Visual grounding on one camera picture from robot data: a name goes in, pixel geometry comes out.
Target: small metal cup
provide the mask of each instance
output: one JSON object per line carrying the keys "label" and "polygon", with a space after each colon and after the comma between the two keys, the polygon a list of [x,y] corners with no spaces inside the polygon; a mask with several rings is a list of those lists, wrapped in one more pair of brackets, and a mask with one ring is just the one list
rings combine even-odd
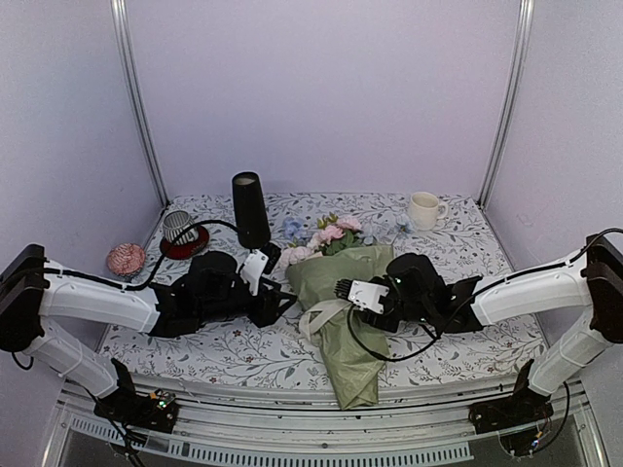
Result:
{"label": "small metal cup", "polygon": [[[172,243],[184,229],[192,224],[193,218],[186,211],[173,211],[168,213],[163,220],[163,233],[165,234],[166,240]],[[191,229],[184,233],[181,238],[175,242],[175,245],[179,246],[190,243],[198,238],[199,232],[197,232],[197,229]]]}

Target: cable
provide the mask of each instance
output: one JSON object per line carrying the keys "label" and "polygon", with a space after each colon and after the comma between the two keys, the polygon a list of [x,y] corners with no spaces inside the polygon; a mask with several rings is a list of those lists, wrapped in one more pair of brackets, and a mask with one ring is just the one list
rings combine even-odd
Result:
{"label": "cable", "polygon": [[[577,260],[579,260],[587,251],[588,249],[593,246],[595,244],[595,242],[597,242],[597,240],[599,240],[600,238],[602,238],[603,236],[607,235],[607,234],[623,234],[623,229],[619,229],[617,227],[613,227],[610,229],[605,229],[604,231],[601,231],[599,233],[597,233],[593,239],[591,241],[589,241],[586,246],[584,246],[578,253],[577,255],[575,255],[573,258],[571,258],[570,260],[568,260],[568,262],[571,263],[575,263]],[[543,272],[545,270],[550,270],[550,269],[555,269],[555,268],[561,268],[563,266],[565,266],[567,264],[567,262],[565,261],[561,261],[559,263],[555,263],[552,265],[546,265],[546,266],[539,266],[537,268],[532,268],[532,269],[524,269],[524,270],[520,270],[519,272],[514,272],[506,277],[501,278],[500,280],[497,280],[495,282],[492,282],[491,284],[483,287],[482,289],[479,289],[478,291],[474,292],[473,294],[471,294],[469,297],[467,297],[467,299],[465,299],[459,306],[457,306],[457,308],[455,309],[455,311],[450,315],[450,317],[448,318],[448,320],[446,321],[446,323],[444,324],[444,326],[441,328],[441,331],[439,331],[439,333],[436,334],[436,336],[430,340],[430,342],[425,345],[424,347],[422,347],[421,349],[417,350],[416,352],[410,354],[410,355],[406,355],[404,357],[398,357],[398,358],[388,358],[385,357],[384,355],[382,355],[379,352],[375,352],[374,350],[369,349],[368,347],[366,347],[363,342],[357,337],[357,335],[354,333],[354,331],[352,330],[352,325],[350,323],[350,316],[352,313],[352,310],[354,308],[354,306],[352,306],[349,310],[348,310],[348,316],[347,316],[347,324],[348,324],[348,330],[350,332],[350,335],[352,336],[352,338],[357,342],[357,344],[364,349],[367,353],[369,353],[371,356],[373,356],[374,358],[378,359],[378,360],[382,360],[384,362],[403,362],[405,360],[409,360],[410,358],[416,357],[418,355],[420,355],[421,353],[424,353],[425,351],[427,351],[429,348],[431,348],[433,345],[435,345],[436,342],[440,341],[442,336],[444,335],[444,333],[448,330],[448,328],[450,327],[450,325],[452,324],[453,320],[455,319],[455,317],[457,317],[458,313],[462,310],[462,308],[468,304],[470,304],[474,299],[476,299],[476,297],[478,297],[480,294],[483,294],[485,292],[487,292],[488,290],[493,289],[495,286],[502,284],[508,280],[512,280],[512,279],[516,279],[517,277],[521,277],[527,274],[533,274],[535,272]]]}
{"label": "cable", "polygon": [[16,365],[18,365],[25,372],[30,370],[32,366],[35,364],[35,359],[32,357],[30,357],[30,363],[28,363],[28,365],[22,365],[21,362],[18,360],[18,357],[16,356],[15,352],[11,352],[11,356],[13,356],[13,361],[16,362]]}
{"label": "cable", "polygon": [[549,439],[549,442],[546,445],[542,445],[541,447],[536,448],[532,452],[533,454],[536,454],[537,452],[541,452],[542,450],[546,450],[547,448],[552,446],[552,444],[561,435],[561,433],[563,432],[563,429],[565,428],[565,424],[567,423],[567,419],[568,419],[568,411],[569,411],[569,408],[571,406],[571,393],[568,390],[568,384],[567,384],[566,381],[563,382],[563,385],[565,386],[565,391],[567,392],[567,406],[565,407],[565,415],[563,416],[563,421],[561,423],[561,426],[558,427],[558,431],[556,433],[554,433],[554,436],[552,436]]}
{"label": "cable", "polygon": [[347,314],[347,325],[348,325],[348,331],[350,332],[350,335],[352,336],[352,338],[357,342],[357,344],[363,348],[366,352],[368,352],[370,355],[372,355],[374,358],[376,358],[377,360],[382,360],[384,362],[392,362],[392,363],[396,363],[396,362],[403,362],[405,360],[409,360],[410,358],[413,358],[415,356],[420,355],[421,353],[426,352],[427,350],[429,350],[433,345],[435,345],[437,343],[437,341],[439,341],[440,338],[433,338],[430,340],[430,342],[425,345],[424,347],[420,348],[419,350],[415,351],[414,353],[410,354],[410,355],[405,355],[404,357],[398,357],[398,358],[390,358],[390,357],[385,357],[384,355],[382,355],[379,352],[375,352],[374,350],[368,348],[362,341],[359,340],[359,337],[357,336],[357,334],[354,332],[354,330],[352,329],[352,323],[350,322],[351,318],[352,318],[352,310],[354,309],[354,305],[352,305],[349,309],[348,309],[348,314]]}
{"label": "cable", "polygon": [[101,407],[97,398],[93,396],[89,390],[87,390],[87,392],[89,393],[95,404],[99,406],[101,412],[104,414],[104,418],[106,418],[108,422],[113,425],[115,431],[119,434],[119,436],[121,436],[121,439],[123,440],[126,447],[126,459],[129,461],[129,463],[132,464],[133,467],[146,467],[143,461],[140,460],[140,457],[138,457],[138,450],[136,450],[132,446],[130,439],[128,438],[128,433],[124,433],[122,429],[117,425],[117,423],[115,423],[115,421],[106,414],[106,410]]}
{"label": "cable", "polygon": [[27,275],[29,275],[31,273],[58,274],[58,275],[67,275],[67,276],[70,276],[70,277],[78,277],[78,278],[81,278],[81,279],[90,280],[91,282],[96,282],[98,284],[107,285],[109,287],[113,287],[113,288],[119,289],[119,290],[139,291],[139,290],[146,289],[149,286],[149,284],[151,284],[152,281],[154,280],[154,278],[156,277],[156,274],[158,273],[158,269],[163,264],[163,261],[165,260],[166,254],[173,247],[173,245],[175,243],[177,243],[177,241],[184,234],[187,234],[192,229],[195,229],[195,228],[197,228],[199,226],[204,226],[204,225],[207,225],[207,224],[219,224],[221,226],[225,226],[225,227],[227,227],[229,229],[232,229],[236,233],[238,232],[238,229],[233,224],[230,224],[229,222],[226,222],[226,221],[216,220],[216,219],[215,220],[200,221],[200,222],[196,222],[195,224],[192,224],[192,225],[188,226],[186,229],[184,229],[182,232],[180,232],[175,237],[175,239],[171,242],[171,244],[167,247],[167,249],[161,254],[160,258],[158,259],[158,261],[154,265],[154,268],[152,269],[151,273],[149,274],[149,277],[147,277],[147,279],[144,282],[142,282],[141,284],[137,284],[137,285],[120,284],[119,282],[115,282],[113,280],[105,279],[103,277],[99,277],[98,275],[87,274],[85,272],[80,272],[78,270],[71,270],[71,269],[61,270],[61,269],[55,269],[55,268],[28,268],[28,269],[22,269],[22,270],[16,272],[15,274],[9,276],[5,281],[3,281],[2,282],[2,289],[0,289],[0,295],[5,290],[8,290],[9,288],[13,287],[23,277],[25,277],[25,276],[27,276]]}
{"label": "cable", "polygon": [[168,248],[160,255],[160,258],[158,259],[158,261],[154,265],[154,268],[152,269],[151,273],[149,274],[149,277],[147,277],[147,279],[142,284],[131,285],[131,286],[127,287],[126,290],[143,290],[143,289],[147,288],[149,286],[149,284],[151,284],[151,282],[156,277],[156,273],[158,272],[158,269],[162,265],[163,261],[165,260],[166,254],[173,247],[173,245],[175,243],[177,243],[177,240],[179,240],[182,236],[187,234],[192,229],[195,229],[195,228],[197,228],[199,226],[206,226],[208,224],[218,224],[220,226],[225,226],[225,227],[233,230],[234,232],[238,233],[238,228],[235,225],[230,224],[229,222],[226,222],[226,221],[220,221],[220,220],[216,220],[216,219],[214,219],[214,220],[207,220],[207,221],[200,221],[200,222],[196,222],[195,224],[192,224],[192,225],[188,226],[186,229],[184,229],[182,232],[180,232],[175,237],[175,239],[170,243]]}

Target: blue flower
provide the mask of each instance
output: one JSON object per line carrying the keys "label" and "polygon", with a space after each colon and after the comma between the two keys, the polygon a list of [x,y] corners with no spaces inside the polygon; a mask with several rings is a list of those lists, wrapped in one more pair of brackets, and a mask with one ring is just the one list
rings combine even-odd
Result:
{"label": "blue flower", "polygon": [[416,231],[413,221],[407,214],[400,214],[396,217],[396,226],[399,234],[412,234]]}
{"label": "blue flower", "polygon": [[306,235],[303,224],[303,219],[286,217],[283,221],[283,235],[290,241],[303,239]]}

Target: flower bouquet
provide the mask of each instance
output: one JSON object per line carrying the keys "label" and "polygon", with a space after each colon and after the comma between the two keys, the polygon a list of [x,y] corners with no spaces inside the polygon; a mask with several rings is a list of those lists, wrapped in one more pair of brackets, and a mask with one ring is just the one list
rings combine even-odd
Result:
{"label": "flower bouquet", "polygon": [[[383,275],[393,258],[391,245],[375,245],[370,230],[352,216],[330,213],[316,223],[309,235],[305,223],[286,219],[283,229],[290,241],[279,260],[305,313],[301,333],[320,349],[340,407],[351,409],[379,400],[378,372],[384,362],[368,354],[348,329],[351,303],[336,299],[338,280],[370,280]],[[357,313],[351,320],[357,337],[368,347],[388,355],[385,334],[363,323]]]}
{"label": "flower bouquet", "polygon": [[372,246],[376,243],[372,228],[364,229],[354,216],[339,218],[334,213],[317,220],[318,232],[311,236],[302,219],[291,217],[283,221],[283,231],[289,240],[279,259],[279,266],[287,268],[308,258],[333,256],[347,248]]}

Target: floral tablecloth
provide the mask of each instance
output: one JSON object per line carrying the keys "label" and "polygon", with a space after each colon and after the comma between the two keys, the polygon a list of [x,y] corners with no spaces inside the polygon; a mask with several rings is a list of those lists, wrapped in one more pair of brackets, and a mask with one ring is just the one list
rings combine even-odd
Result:
{"label": "floral tablecloth", "polygon": [[[282,223],[286,217],[302,218],[313,230],[323,214],[355,215],[374,226],[380,243],[394,242],[396,256],[413,251],[427,255],[447,282],[472,275],[510,271],[495,237],[471,198],[443,197],[450,213],[430,232],[398,234],[396,219],[404,213],[408,197],[398,194],[284,194],[266,195],[273,241],[285,246]],[[195,220],[234,222],[231,197],[176,198],[168,210],[184,209]],[[236,235],[220,226],[210,227],[208,247],[226,251],[241,264],[245,250]],[[162,230],[147,248],[142,281],[160,255]],[[183,274],[189,261],[166,260],[157,280],[170,283]],[[272,279],[286,283],[283,270]],[[330,382],[318,350],[298,331],[298,305],[279,321],[257,329],[246,318],[206,325],[198,333],[176,339],[158,339],[112,326],[101,353],[115,357],[131,371],[206,384],[237,384],[262,388],[330,390]],[[403,324],[387,335],[396,355],[411,353],[429,337],[414,324]],[[532,316],[521,316],[490,326],[482,332],[447,335],[415,361],[391,363],[380,374],[380,387],[440,384],[481,377],[504,376],[544,350],[543,337]]]}

